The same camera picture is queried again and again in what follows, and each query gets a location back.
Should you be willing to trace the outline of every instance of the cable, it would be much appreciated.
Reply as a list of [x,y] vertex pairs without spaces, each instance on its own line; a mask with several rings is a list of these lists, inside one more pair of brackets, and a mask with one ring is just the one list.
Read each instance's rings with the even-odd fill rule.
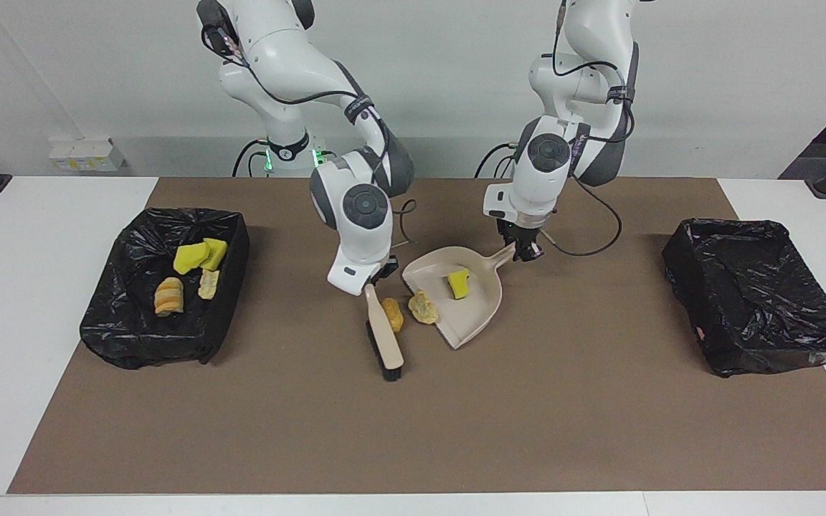
[[601,197],[597,196],[587,186],[583,185],[583,183],[580,180],[578,180],[578,178],[576,179],[576,182],[578,183],[578,186],[581,186],[582,189],[586,191],[586,193],[588,195],[592,196],[594,200],[597,200],[597,202],[601,203],[601,205],[603,205],[604,208],[609,210],[610,213],[614,216],[614,219],[617,220],[617,233],[614,235],[614,238],[610,239],[610,242],[607,242],[607,244],[604,247],[601,247],[600,249],[595,249],[592,252],[570,252],[570,251],[567,251],[564,248],[561,248],[560,244],[557,244],[555,239],[550,236],[550,233],[548,233],[546,229],[541,229],[541,235],[544,235],[544,238],[547,238],[548,241],[550,241],[550,244],[553,244],[553,246],[557,249],[557,251],[560,251],[562,254],[567,254],[569,256],[576,256],[576,257],[579,257],[579,258],[586,258],[588,256],[594,256],[596,254],[602,254],[602,252],[607,251],[608,249],[613,247],[613,245],[616,244],[617,241],[619,241],[620,236],[623,235],[623,219],[620,218],[619,213],[617,213],[617,210],[614,209],[613,206],[610,206],[604,199],[601,199]]
[[[561,6],[560,6],[561,13],[563,12],[562,9],[565,9],[565,6],[566,6],[566,2],[561,3]],[[584,64],[578,65],[575,68],[569,70],[568,72],[557,71],[557,69],[556,69],[556,53],[557,53],[557,49],[559,49],[559,47],[560,47],[560,33],[561,33],[561,30],[563,29],[563,22],[561,22],[561,20],[558,20],[556,25],[557,25],[557,27],[556,27],[556,36],[554,37],[554,53],[550,54],[550,63],[551,63],[551,65],[553,65],[554,75],[556,75],[557,77],[565,77],[567,75],[570,75],[571,73],[578,72],[579,70],[582,70],[584,68],[593,68],[594,66],[606,66],[607,68],[613,69],[613,71],[617,73],[617,77],[620,78],[620,85],[623,86],[623,87],[626,87],[627,81],[623,77],[623,73],[621,73],[620,68],[618,68],[617,65],[615,65],[612,62],[591,61],[591,62],[586,62]],[[626,130],[626,132],[623,134],[623,136],[620,136],[620,137],[617,137],[617,138],[600,138],[600,137],[597,137],[597,136],[589,136],[588,140],[601,141],[601,143],[622,143],[622,141],[626,141],[627,138],[629,138],[630,135],[633,134],[633,130],[635,130],[635,128],[636,128],[636,117],[633,117],[633,111],[632,111],[632,108],[630,107],[630,104],[632,104],[632,101],[629,101],[626,98],[623,99],[622,115],[623,115],[623,117],[627,118],[628,124],[629,124],[628,130]]]
[[[225,40],[226,44],[229,45],[229,49],[232,50],[232,55],[235,56],[235,57],[238,57],[239,59],[241,59],[242,62],[235,62],[233,59],[230,59],[229,56],[223,55],[221,52],[216,52],[216,50],[213,49],[211,45],[209,45],[209,39],[207,39],[207,35],[209,35],[209,30],[210,29],[216,29],[216,31],[219,32],[219,36],[223,40]],[[212,52],[215,55],[222,58],[226,63],[230,62],[233,65],[238,65],[241,68],[247,69],[247,71],[250,73],[250,76],[253,77],[253,79],[256,81],[257,85],[259,85],[261,87],[263,92],[265,92],[266,95],[269,95],[269,97],[272,98],[272,100],[275,100],[276,102],[279,102],[280,104],[283,104],[283,105],[307,104],[307,102],[312,102],[312,101],[315,101],[315,100],[318,100],[318,99],[321,99],[321,98],[324,98],[324,97],[331,97],[331,95],[346,95],[346,97],[351,97],[351,98],[353,98],[353,100],[358,100],[358,99],[361,98],[360,92],[348,92],[348,91],[342,91],[342,90],[331,90],[331,91],[325,91],[325,92],[318,92],[318,94],[309,95],[308,97],[302,97],[302,98],[298,98],[298,99],[295,99],[295,100],[286,100],[285,98],[278,97],[276,94],[273,94],[273,92],[266,89],[266,86],[263,85],[263,82],[257,76],[257,73],[255,71],[253,71],[253,68],[252,68],[252,66],[250,66],[250,63],[247,61],[247,59],[243,56],[240,56],[238,52],[234,52],[234,49],[232,49],[234,44],[230,42],[230,38],[227,36],[227,34],[225,32],[223,32],[222,29],[218,29],[217,27],[213,27],[213,26],[210,26],[210,25],[203,26],[203,30],[201,32],[201,39],[203,40],[203,46],[204,47],[209,49],[210,52]],[[389,146],[388,143],[390,141],[390,137],[388,136],[387,128],[384,127],[384,121],[381,120],[381,118],[376,118],[376,123],[378,124],[379,130],[381,130],[381,138],[383,138],[383,140],[384,140],[384,150],[381,151],[381,155],[378,156],[378,159],[379,160],[384,160],[384,156],[387,156],[387,149],[388,149],[388,146]]]
[[409,236],[407,236],[407,228],[404,228],[404,216],[410,215],[410,213],[413,213],[414,211],[416,211],[416,208],[417,208],[416,199],[407,199],[407,202],[404,202],[404,205],[401,206],[399,211],[394,211],[394,215],[399,216],[399,220],[397,220],[397,226],[400,226],[400,235],[404,237],[404,241],[400,242],[400,244],[392,245],[391,249],[400,247],[402,245],[416,244],[415,239],[411,239],[411,238],[409,238]]
[[255,159],[257,156],[265,157],[267,160],[270,159],[269,156],[266,156],[266,153],[250,154],[250,157],[247,159],[247,174],[249,177],[253,177],[253,159]]
[[630,107],[630,101],[626,99],[623,101],[623,115],[629,122],[629,128],[627,128],[626,132],[623,133],[623,136],[617,138],[600,138],[597,136],[589,136],[588,140],[603,141],[603,143],[621,143],[622,141],[626,141],[627,138],[632,136],[633,131],[636,130],[636,117],[633,117],[633,110],[632,107]]
[[244,154],[247,154],[247,151],[250,150],[250,147],[255,145],[269,145],[268,140],[251,140],[247,145],[244,146],[240,154],[238,154],[238,159],[235,160],[235,166],[232,168],[232,177],[238,177],[238,168],[240,167],[240,161],[244,159]]
[[505,178],[505,172],[507,172],[509,166],[512,167],[512,172],[508,174],[508,178],[512,179],[513,177],[515,177],[515,167],[517,165],[518,164],[515,162],[515,156],[513,154],[513,156],[511,156],[511,160],[509,160],[509,162],[508,162],[508,165],[505,166],[504,169],[502,169],[502,177]]
[[[495,165],[495,172],[493,172],[493,179],[499,179],[505,177],[505,171],[508,170],[508,166],[512,164],[512,161],[515,160],[514,154],[512,156],[506,156],[499,160],[499,163]],[[502,167],[502,174],[499,173],[499,167],[502,166],[502,163],[505,163],[505,167]]]
[[313,100],[318,100],[318,98],[322,98],[322,97],[330,97],[331,95],[347,95],[347,97],[352,97],[353,99],[359,98],[359,95],[354,94],[354,92],[347,92],[347,91],[341,91],[341,90],[332,90],[332,91],[319,92],[318,94],[309,95],[308,97],[298,98],[298,99],[295,99],[295,100],[285,100],[285,98],[276,97],[276,95],[274,95],[272,92],[270,92],[268,89],[266,89],[266,86],[264,86],[263,82],[261,82],[260,78],[257,77],[257,73],[255,73],[255,71],[253,71],[253,68],[250,67],[250,64],[249,64],[249,62],[247,62],[247,59],[245,59],[241,56],[235,55],[235,57],[239,57],[242,60],[242,62],[236,62],[232,58],[230,58],[229,56],[223,55],[221,52],[216,52],[216,50],[213,49],[209,45],[209,43],[207,42],[207,34],[209,33],[210,29],[216,29],[219,32],[219,35],[223,39],[227,39],[227,34],[225,34],[225,32],[223,32],[223,30],[218,29],[217,27],[213,27],[211,25],[206,25],[206,26],[203,26],[203,32],[201,33],[201,36],[202,36],[202,39],[203,39],[203,46],[206,47],[207,49],[211,50],[212,53],[219,56],[220,58],[225,59],[225,62],[230,62],[233,65],[240,66],[241,68],[246,68],[247,71],[250,72],[250,75],[253,76],[253,79],[257,82],[257,84],[262,88],[263,92],[266,92],[266,95],[269,95],[270,98],[272,98],[272,100],[275,100],[276,102],[279,102],[280,104],[285,104],[285,105],[305,104],[306,102],[311,102]]
[[484,156],[483,159],[480,161],[480,165],[476,167],[476,173],[473,174],[473,179],[478,179],[480,177],[480,172],[482,171],[483,166],[485,166],[486,161],[489,161],[489,158],[491,158],[493,154],[496,153],[496,151],[501,151],[507,147],[509,147],[508,143],[501,143],[496,145],[496,147],[492,147],[489,153],[486,153],[486,156]]

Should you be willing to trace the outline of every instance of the trash bag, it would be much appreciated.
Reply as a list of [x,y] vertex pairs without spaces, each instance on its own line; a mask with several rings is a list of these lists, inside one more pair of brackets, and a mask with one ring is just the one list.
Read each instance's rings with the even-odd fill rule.
[[[202,269],[174,271],[177,247],[203,238],[229,244],[213,300],[197,294]],[[85,317],[82,341],[105,362],[124,369],[177,360],[208,363],[229,330],[250,240],[239,213],[213,209],[146,209],[118,236]],[[168,277],[184,284],[184,313],[155,315],[154,294]]]
[[685,220],[662,256],[716,375],[826,365],[826,294],[782,224]]

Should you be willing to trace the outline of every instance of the black bristles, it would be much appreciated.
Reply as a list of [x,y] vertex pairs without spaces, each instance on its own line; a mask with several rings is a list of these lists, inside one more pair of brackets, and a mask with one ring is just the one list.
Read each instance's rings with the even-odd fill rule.
[[403,367],[397,369],[386,369],[384,367],[384,359],[381,358],[381,351],[378,350],[378,343],[374,340],[374,331],[371,331],[371,323],[365,321],[365,330],[368,333],[368,342],[371,343],[371,349],[374,350],[374,355],[378,357],[378,366],[381,366],[381,375],[384,376],[386,382],[396,382],[403,374]]

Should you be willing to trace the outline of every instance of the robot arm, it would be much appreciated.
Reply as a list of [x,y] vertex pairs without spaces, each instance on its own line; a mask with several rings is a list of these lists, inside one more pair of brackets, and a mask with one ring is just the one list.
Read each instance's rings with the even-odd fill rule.
[[337,105],[363,136],[363,147],[321,164],[310,184],[318,215],[340,234],[328,281],[360,295],[388,261],[388,199],[413,181],[409,154],[350,72],[308,41],[305,29],[314,19],[309,0],[232,0],[229,9],[201,0],[197,13],[204,43],[226,59],[219,72],[223,86],[261,115],[278,160],[294,160],[308,146],[297,108],[304,102]]
[[636,1],[571,0],[567,12],[563,0],[556,39],[565,36],[576,54],[545,54],[531,66],[544,114],[522,132],[512,183],[489,187],[484,199],[484,213],[498,220],[505,243],[516,243],[517,260],[543,254],[537,234],[570,176],[601,186],[620,170],[635,125],[630,107],[639,49],[630,22]]

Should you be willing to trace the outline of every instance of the brown paper surface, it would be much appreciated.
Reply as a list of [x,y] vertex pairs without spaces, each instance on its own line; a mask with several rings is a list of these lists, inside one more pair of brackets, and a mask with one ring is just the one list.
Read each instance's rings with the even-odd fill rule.
[[[381,379],[364,301],[326,281],[338,238],[307,183],[158,181],[148,205],[236,210],[250,227],[226,343],[207,366],[137,372],[81,345],[10,492],[826,490],[826,372],[712,376],[663,278],[682,219],[735,218],[716,181],[600,188],[622,241],[507,264],[499,313],[462,349],[404,308],[396,384]],[[419,243],[402,264],[446,245],[498,251],[485,186],[415,183]],[[610,238],[609,214],[575,185],[559,208],[548,229],[562,244]],[[406,306],[400,273],[378,291]]]

